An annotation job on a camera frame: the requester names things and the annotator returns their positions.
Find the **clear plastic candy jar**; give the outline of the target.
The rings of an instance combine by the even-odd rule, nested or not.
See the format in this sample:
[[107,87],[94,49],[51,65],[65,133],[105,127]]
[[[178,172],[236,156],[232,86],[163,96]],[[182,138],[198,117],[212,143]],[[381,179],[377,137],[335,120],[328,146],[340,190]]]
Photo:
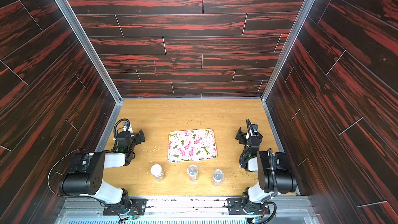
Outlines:
[[212,173],[212,184],[214,186],[220,186],[224,180],[224,172],[220,169],[216,169]]

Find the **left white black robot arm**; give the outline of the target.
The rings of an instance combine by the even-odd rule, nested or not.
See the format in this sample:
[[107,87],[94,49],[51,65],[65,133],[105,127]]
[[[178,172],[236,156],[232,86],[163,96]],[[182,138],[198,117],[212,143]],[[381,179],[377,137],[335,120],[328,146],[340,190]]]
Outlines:
[[103,174],[105,169],[128,166],[135,158],[135,146],[144,141],[142,130],[138,134],[122,131],[116,134],[114,150],[75,156],[59,184],[59,191],[67,196],[92,197],[108,205],[129,208],[128,192],[105,182]]

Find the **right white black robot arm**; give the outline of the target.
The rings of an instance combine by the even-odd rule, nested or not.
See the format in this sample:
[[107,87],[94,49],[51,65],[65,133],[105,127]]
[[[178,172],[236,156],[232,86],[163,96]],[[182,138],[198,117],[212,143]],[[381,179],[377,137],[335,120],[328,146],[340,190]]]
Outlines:
[[248,128],[248,132],[238,130],[236,140],[244,146],[239,157],[239,166],[246,172],[258,174],[258,182],[243,192],[245,203],[260,204],[277,196],[294,193],[297,182],[287,155],[273,152],[270,148],[261,151],[262,135],[257,127]]

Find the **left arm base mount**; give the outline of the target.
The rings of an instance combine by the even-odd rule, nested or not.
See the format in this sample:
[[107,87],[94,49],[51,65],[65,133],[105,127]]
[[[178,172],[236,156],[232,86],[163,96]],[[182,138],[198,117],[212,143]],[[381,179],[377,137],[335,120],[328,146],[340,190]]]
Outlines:
[[129,202],[105,204],[104,216],[143,216],[145,214],[147,199],[130,198]]

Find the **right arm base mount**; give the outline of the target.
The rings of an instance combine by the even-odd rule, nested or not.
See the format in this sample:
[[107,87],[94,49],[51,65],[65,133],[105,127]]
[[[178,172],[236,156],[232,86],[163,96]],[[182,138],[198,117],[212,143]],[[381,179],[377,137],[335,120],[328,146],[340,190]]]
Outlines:
[[243,197],[227,198],[224,206],[230,215],[268,215],[269,207],[266,204],[253,203]]

